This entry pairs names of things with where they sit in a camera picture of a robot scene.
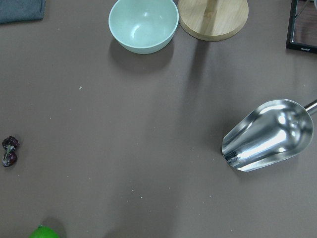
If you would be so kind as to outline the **black frame tray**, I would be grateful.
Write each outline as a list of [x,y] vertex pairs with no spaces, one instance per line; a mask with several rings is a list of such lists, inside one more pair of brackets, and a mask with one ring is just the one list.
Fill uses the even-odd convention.
[[317,52],[315,0],[291,1],[286,48],[313,54]]

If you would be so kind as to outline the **grey folded cloth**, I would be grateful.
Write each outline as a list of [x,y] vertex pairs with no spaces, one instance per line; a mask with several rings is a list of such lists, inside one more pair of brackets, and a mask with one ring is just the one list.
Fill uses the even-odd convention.
[[45,0],[1,0],[0,23],[42,20]]

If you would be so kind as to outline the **dark cherry pair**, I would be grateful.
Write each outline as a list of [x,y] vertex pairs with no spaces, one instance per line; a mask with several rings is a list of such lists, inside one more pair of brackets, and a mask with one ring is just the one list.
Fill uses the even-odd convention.
[[2,147],[5,150],[3,155],[2,164],[4,167],[10,167],[16,163],[18,157],[15,153],[15,150],[20,146],[19,141],[13,137],[9,136],[2,142]]

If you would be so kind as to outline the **wooden stand with round base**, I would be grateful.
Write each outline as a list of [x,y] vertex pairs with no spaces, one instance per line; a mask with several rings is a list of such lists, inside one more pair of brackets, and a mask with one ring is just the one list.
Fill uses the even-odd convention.
[[245,26],[247,0],[180,0],[177,4],[181,27],[204,41],[221,41],[236,35]]

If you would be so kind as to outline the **green lime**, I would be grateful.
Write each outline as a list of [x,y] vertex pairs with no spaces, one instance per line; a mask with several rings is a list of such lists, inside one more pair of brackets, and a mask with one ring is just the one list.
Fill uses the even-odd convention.
[[29,235],[29,238],[60,238],[60,236],[50,227],[40,225]]

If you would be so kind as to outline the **metal scoop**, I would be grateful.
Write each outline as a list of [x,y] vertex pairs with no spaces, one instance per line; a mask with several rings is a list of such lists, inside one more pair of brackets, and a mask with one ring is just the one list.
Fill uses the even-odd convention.
[[301,153],[314,134],[317,102],[306,106],[289,99],[268,101],[241,120],[222,141],[227,163],[249,172]]

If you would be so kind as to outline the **mint green bowl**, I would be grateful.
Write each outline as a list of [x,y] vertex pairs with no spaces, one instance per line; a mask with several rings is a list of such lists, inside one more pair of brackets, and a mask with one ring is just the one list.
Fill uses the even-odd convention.
[[163,49],[173,38],[178,22],[178,8],[172,0],[118,0],[108,17],[116,41],[137,54]]

